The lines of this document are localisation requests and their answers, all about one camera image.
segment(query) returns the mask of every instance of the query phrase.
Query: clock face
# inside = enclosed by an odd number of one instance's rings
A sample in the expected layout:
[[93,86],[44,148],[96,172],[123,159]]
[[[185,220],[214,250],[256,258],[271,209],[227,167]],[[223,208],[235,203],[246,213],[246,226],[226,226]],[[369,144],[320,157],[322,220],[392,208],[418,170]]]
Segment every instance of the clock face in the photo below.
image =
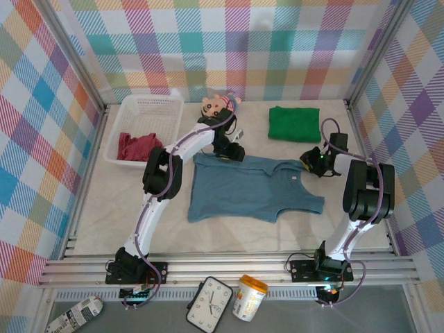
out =
[[187,313],[188,322],[204,332],[213,332],[232,294],[233,290],[229,286],[208,277]]

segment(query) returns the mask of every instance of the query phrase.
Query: blue tank top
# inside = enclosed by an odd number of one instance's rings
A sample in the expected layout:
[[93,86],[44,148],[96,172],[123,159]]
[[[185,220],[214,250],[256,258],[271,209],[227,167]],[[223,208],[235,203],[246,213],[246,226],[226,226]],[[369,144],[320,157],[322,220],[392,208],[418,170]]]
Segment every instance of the blue tank top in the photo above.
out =
[[233,162],[197,154],[188,221],[249,216],[276,222],[286,210],[322,214],[324,198],[303,187],[304,170],[295,160],[246,156],[243,162]]

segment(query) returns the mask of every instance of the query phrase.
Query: plaid fabric backdrop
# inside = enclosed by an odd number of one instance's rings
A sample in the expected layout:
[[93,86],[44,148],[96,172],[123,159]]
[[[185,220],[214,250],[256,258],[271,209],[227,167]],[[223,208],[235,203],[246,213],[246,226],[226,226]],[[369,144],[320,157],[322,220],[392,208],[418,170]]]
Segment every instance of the plaid fabric backdrop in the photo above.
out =
[[99,112],[31,0],[0,0],[0,332],[24,332]]
[[396,170],[391,226],[444,327],[444,0],[417,0],[359,102],[366,148]]
[[249,101],[342,99],[395,2],[53,0],[53,6],[103,98],[115,103],[132,93],[171,91],[201,101],[214,90]]

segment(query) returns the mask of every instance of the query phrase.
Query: green cloth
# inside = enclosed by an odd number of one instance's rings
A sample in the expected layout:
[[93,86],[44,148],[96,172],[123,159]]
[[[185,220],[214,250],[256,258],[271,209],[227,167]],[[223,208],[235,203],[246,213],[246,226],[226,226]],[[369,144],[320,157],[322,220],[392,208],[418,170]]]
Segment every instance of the green cloth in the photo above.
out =
[[293,142],[319,142],[319,109],[271,108],[268,137]]

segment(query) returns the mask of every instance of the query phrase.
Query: red cloth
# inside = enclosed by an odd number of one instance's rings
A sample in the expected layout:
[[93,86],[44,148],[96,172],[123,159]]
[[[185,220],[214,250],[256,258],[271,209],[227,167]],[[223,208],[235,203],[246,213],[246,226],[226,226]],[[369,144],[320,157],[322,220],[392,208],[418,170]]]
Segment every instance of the red cloth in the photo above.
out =
[[154,147],[163,148],[163,146],[162,142],[155,137],[155,133],[138,138],[131,137],[129,133],[120,133],[117,159],[146,162]]

